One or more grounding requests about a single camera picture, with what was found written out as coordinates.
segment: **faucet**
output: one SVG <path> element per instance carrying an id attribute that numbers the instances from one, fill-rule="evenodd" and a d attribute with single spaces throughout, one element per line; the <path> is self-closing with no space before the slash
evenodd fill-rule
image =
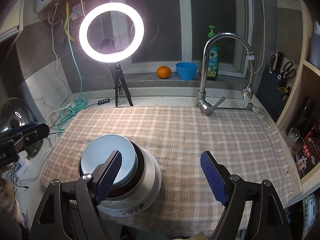
<path id="1" fill-rule="evenodd" d="M 205 101 L 205 83 L 207 81 L 210 49 L 213 43 L 215 43 L 216 41 L 222 38 L 232 38 L 236 41 L 239 41 L 244 46 L 251 73 L 250 73 L 250 79 L 248 84 L 243 88 L 241 92 L 241 97 L 242 99 L 250 102 L 253 96 L 252 79 L 253 79 L 253 66 L 254 66 L 254 52 L 252 51 L 250 45 L 238 34 L 217 33 L 216 35 L 214 35 L 212 38 L 208 40 L 207 44 L 204 47 L 200 87 L 197 94 L 196 106 L 199 107 L 202 113 L 204 113 L 207 116 L 212 114 L 213 111 L 217 108 L 217 106 L 220 105 L 224 100 L 226 100 L 226 98 L 223 96 L 213 106 L 210 105 L 207 101 Z"/>

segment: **window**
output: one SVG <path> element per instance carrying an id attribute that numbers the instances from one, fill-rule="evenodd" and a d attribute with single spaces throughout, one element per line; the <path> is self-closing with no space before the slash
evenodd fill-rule
<path id="1" fill-rule="evenodd" d="M 124 73 L 156 72 L 161 65 L 168 65 L 175 72 L 175 64 L 181 61 L 200 66 L 209 25 L 215 25 L 215 33 L 235 32 L 250 41 L 248 1 L 110 0 L 135 8 L 145 24 L 141 46 L 122 62 Z M 134 37 L 132 21 L 122 13 L 111 12 L 111 24 L 116 50 L 126 49 Z M 219 42 L 219 73 L 245 77 L 247 66 L 242 46 L 232 39 Z"/>

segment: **blue gripper pad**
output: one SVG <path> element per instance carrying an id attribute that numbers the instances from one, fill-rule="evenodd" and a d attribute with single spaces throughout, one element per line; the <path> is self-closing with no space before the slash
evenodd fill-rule
<path id="1" fill-rule="evenodd" d="M 96 205 L 99 205 L 101 201 L 108 197 L 109 191 L 118 175 L 122 164 L 122 155 L 120 152 L 111 161 L 109 167 L 105 173 L 101 176 L 100 181 L 97 183 L 97 194 L 94 199 Z"/>
<path id="2" fill-rule="evenodd" d="M 225 184 L 223 183 L 218 171 L 209 160 L 205 152 L 201 154 L 200 165 L 215 199 L 217 201 L 220 201 L 222 205 L 226 206 L 228 197 L 225 194 Z"/>

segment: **plaid cloth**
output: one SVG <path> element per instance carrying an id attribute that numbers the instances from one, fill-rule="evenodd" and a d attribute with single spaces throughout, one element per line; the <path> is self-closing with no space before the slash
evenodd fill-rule
<path id="1" fill-rule="evenodd" d="M 53 150 L 41 184 L 47 187 L 54 178 L 77 180 L 82 152 L 104 134 L 132 139 L 154 155 L 162 171 L 160 193 L 145 211 L 127 218 L 103 215 L 133 228 L 174 236 L 213 232 L 224 207 L 215 200 L 201 170 L 204 150 L 244 180 L 271 180 L 283 205 L 293 196 L 281 135 L 266 116 L 226 109 L 204 116 L 198 108 L 175 106 L 81 111 Z M 248 203 L 240 229 L 246 227 L 249 215 Z"/>

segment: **blue container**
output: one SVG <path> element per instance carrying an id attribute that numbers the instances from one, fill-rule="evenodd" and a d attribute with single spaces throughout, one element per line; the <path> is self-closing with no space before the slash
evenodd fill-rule
<path id="1" fill-rule="evenodd" d="M 180 62 L 176 64 L 178 77 L 182 80 L 193 80 L 198 66 L 194 63 Z"/>

